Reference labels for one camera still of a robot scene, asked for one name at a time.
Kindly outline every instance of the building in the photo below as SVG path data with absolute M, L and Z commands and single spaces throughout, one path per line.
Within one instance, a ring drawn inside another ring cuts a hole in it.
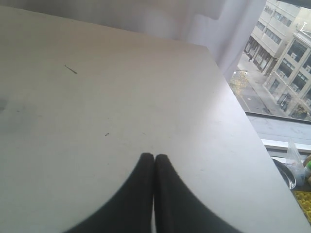
M 293 33 L 263 84 L 289 117 L 311 120 L 311 33 Z
M 268 0 L 244 51 L 257 68 L 268 76 L 292 39 L 292 34 L 302 27 L 311 31 L 310 9 Z

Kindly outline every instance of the white table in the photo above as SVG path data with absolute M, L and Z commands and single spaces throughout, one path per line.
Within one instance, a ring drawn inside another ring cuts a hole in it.
M 0 35 L 0 232 L 72 227 L 142 152 L 243 232 L 310 232 L 206 48 L 7 7 Z

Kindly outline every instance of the metal bowl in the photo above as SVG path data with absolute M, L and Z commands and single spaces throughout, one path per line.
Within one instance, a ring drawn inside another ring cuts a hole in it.
M 293 173 L 286 167 L 284 164 L 282 164 L 280 161 L 276 159 L 272 159 L 276 167 L 278 168 L 278 171 L 280 172 L 281 176 L 283 177 L 285 183 L 289 187 L 289 189 L 293 189 L 296 186 L 296 179 L 293 175 Z

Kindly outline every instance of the sidewalk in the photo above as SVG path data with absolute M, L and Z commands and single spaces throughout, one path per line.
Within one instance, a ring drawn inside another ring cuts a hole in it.
M 238 64 L 238 68 L 240 70 L 247 70 L 247 74 L 245 76 L 247 77 L 249 84 L 252 86 L 272 115 L 288 117 L 275 103 L 268 90 L 263 87 L 263 83 L 267 80 L 267 77 L 258 70 L 252 61 L 249 62 L 248 59 L 248 56 L 243 53 Z

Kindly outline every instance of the yellow object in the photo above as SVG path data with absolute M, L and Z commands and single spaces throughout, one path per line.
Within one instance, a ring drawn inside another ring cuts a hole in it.
M 309 223 L 311 224 L 311 193 L 294 191 L 294 195 L 295 195 L 303 213 L 305 214 L 306 218 L 308 219 Z

